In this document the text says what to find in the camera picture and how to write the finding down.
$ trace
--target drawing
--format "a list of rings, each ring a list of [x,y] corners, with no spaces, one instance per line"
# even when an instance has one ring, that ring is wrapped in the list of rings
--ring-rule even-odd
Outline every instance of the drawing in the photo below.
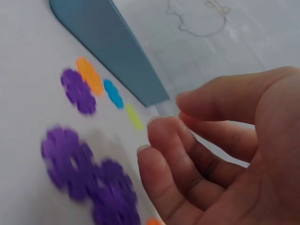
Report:
[[[204,38],[223,30],[230,10],[229,7],[221,6],[217,0],[168,0],[166,14],[180,18],[180,31]]]

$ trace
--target purple foam sticker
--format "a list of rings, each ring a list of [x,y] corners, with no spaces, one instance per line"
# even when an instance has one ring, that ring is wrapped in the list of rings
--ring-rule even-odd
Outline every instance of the purple foam sticker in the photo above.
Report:
[[[41,146],[42,157],[52,163],[48,174],[57,188],[67,187],[69,196],[78,201],[99,189],[95,179],[99,168],[93,165],[93,153],[71,129],[55,127],[47,132]]]
[[[66,69],[63,71],[62,76],[60,78],[62,86],[67,88],[70,85],[81,84],[83,82],[82,77],[77,71],[72,69]]]
[[[124,200],[117,187],[102,188],[94,200],[93,218],[99,225],[140,225],[140,217],[135,207]]]
[[[68,99],[77,106],[78,111],[83,114],[95,113],[96,99],[92,96],[88,84],[82,80],[77,71],[71,69],[63,71],[60,80]]]
[[[133,183],[119,163],[111,159],[104,160],[99,167],[97,176],[105,185],[119,188],[128,204],[136,204],[137,196]]]

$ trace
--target skin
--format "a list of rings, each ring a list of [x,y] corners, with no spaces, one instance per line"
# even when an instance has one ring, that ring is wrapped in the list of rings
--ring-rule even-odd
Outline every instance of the skin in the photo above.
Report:
[[[167,225],[300,224],[300,69],[219,77],[177,105],[179,118],[152,120],[151,146],[138,150]],[[218,158],[190,130],[249,167]]]

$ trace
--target blue flower shape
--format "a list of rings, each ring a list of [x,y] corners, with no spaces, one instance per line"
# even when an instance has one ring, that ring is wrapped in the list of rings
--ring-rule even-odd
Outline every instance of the blue flower shape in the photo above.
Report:
[[[123,99],[114,84],[108,79],[104,79],[103,84],[110,100],[117,106],[118,109],[123,109]]]

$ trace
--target orange foam sticker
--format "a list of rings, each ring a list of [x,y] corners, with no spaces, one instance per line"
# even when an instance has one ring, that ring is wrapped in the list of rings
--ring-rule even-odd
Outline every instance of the orange foam sticker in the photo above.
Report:
[[[163,225],[158,219],[149,219],[147,225]]]
[[[82,79],[88,83],[91,91],[95,95],[101,95],[103,93],[104,87],[99,74],[94,69],[93,65],[88,62],[84,57],[79,58],[76,61],[78,72],[80,73]]]

